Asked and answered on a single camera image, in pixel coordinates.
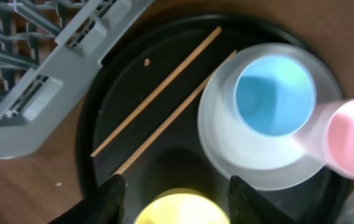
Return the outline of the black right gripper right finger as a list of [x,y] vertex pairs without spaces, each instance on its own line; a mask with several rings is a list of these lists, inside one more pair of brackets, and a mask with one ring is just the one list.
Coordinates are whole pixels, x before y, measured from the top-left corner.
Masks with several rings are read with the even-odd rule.
[[228,189],[230,223],[295,224],[295,221],[237,175]]

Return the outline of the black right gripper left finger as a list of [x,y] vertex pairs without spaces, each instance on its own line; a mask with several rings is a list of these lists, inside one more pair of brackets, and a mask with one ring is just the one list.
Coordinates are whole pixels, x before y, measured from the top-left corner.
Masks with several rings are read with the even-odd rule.
[[49,224],[121,224],[124,216],[126,182],[116,174],[96,192],[81,200]]

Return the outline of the yellow bowl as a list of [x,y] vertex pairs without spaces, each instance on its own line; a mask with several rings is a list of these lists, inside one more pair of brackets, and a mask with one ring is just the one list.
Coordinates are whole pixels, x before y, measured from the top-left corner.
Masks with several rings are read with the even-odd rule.
[[158,195],[136,217],[134,224],[229,224],[224,210],[199,191],[187,188]]

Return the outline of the blue cup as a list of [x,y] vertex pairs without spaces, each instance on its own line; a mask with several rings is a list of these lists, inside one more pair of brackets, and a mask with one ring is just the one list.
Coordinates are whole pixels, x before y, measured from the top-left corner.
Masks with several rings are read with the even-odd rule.
[[316,100],[312,75],[302,63],[286,55],[252,60],[233,89],[237,117],[254,132],[270,137],[297,132],[312,115]]

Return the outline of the pink cup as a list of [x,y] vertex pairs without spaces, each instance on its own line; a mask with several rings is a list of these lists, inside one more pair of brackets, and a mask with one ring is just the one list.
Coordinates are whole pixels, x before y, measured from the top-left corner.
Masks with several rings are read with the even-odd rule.
[[354,98],[317,105],[294,137],[310,157],[354,179]]

